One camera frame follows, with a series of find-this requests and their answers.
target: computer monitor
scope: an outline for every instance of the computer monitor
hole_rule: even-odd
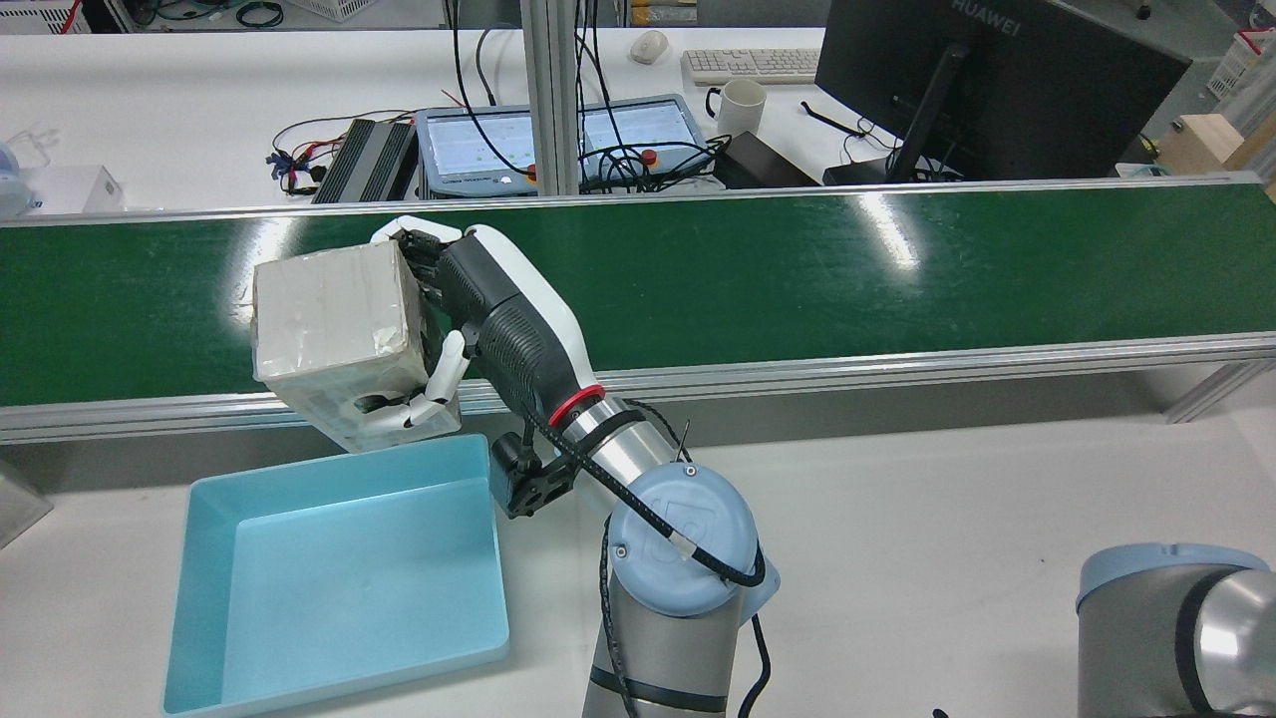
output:
[[[837,0],[815,84],[965,179],[1106,176],[1189,60],[1051,0]]]

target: desk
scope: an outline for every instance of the desk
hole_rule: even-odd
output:
[[[1259,454],[1276,459],[1267,386],[1252,444],[1240,417],[1168,429],[1136,414],[693,446],[749,500],[783,573],[762,612],[775,675],[754,715],[1074,715],[1086,556],[1194,541],[1276,560],[1276,462]],[[57,495],[0,551],[0,715],[160,714],[185,494]],[[498,525],[507,661],[273,718],[578,715],[598,621],[597,519],[570,495]],[[757,676],[752,643],[741,631],[731,715]]]
[[[651,66],[628,59],[641,29],[600,31],[604,71],[616,97],[681,92],[712,135],[704,88],[681,75],[685,47],[818,47],[820,29],[669,29],[670,50]],[[478,33],[463,31],[466,88],[481,102],[472,52]],[[522,34],[496,31],[484,45],[484,69],[501,103],[527,102]],[[586,99],[600,101],[592,73]],[[308,203],[290,200],[263,161],[271,138],[311,117],[376,108],[450,106],[458,94],[452,37],[444,31],[143,33],[9,37],[0,139],[36,128],[56,131],[57,165],[105,165],[135,209],[222,209]],[[801,114],[809,99],[854,125],[855,115],[814,85],[773,87],[760,136],[819,177],[841,163],[843,135]],[[288,135],[334,136],[348,120]],[[850,143],[855,159],[880,156]]]

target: aluminum frame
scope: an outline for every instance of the aluminum frame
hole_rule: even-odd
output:
[[[1258,332],[625,370],[600,372],[598,381],[616,397],[686,402],[1157,370],[1219,362],[1270,367],[1272,358],[1276,358],[1276,332]],[[1197,403],[1199,407],[1193,406],[1197,411],[1192,416],[1199,414],[1240,384],[1243,383],[1230,383],[1224,392],[1208,392],[1207,402]],[[461,384],[457,394],[463,416],[505,412],[500,398],[486,381],[467,380]],[[0,445],[299,427],[305,423],[271,393],[11,407],[0,408]]]
[[[332,214],[384,214],[413,212],[463,212],[478,209],[521,209],[528,207],[569,207],[579,204],[619,204],[625,201],[704,201],[712,199],[766,199],[773,196],[855,196],[860,194],[954,194],[980,191],[1050,191],[1067,189],[1139,189],[1162,186],[1217,186],[1247,184],[1262,186],[1252,171],[1219,172],[1208,176],[1162,176],[1137,181],[1128,179],[1008,180],[930,184],[882,184],[861,186],[782,187],[725,190],[713,194],[661,196],[660,194],[602,194],[575,196],[513,196],[508,199],[441,199],[431,201],[361,201],[355,204],[278,204],[273,207],[231,207],[190,212],[117,212],[66,214],[0,221],[0,228],[36,226],[82,226],[145,222],[193,222],[204,219],[246,219],[253,217],[322,217]]]

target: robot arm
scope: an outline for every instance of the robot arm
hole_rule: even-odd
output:
[[[583,474],[582,488],[609,515],[614,571],[600,587],[586,718],[725,715],[739,627],[780,587],[744,499],[712,471],[678,462],[642,412],[606,397],[575,315],[503,233],[401,217],[375,240],[398,242],[452,324],[420,399],[448,399],[435,395],[454,390],[468,362],[526,422],[522,436],[493,446],[507,480],[494,481],[493,495],[505,514],[532,515]],[[558,451],[547,464],[535,432]]]

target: white box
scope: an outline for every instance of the white box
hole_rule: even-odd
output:
[[[359,402],[425,386],[420,289],[393,241],[258,264],[253,376],[351,453],[457,431],[457,403],[431,421],[385,431]]]
[[[121,212],[124,190],[101,165],[66,165],[18,170],[31,189],[32,207],[24,217]]]

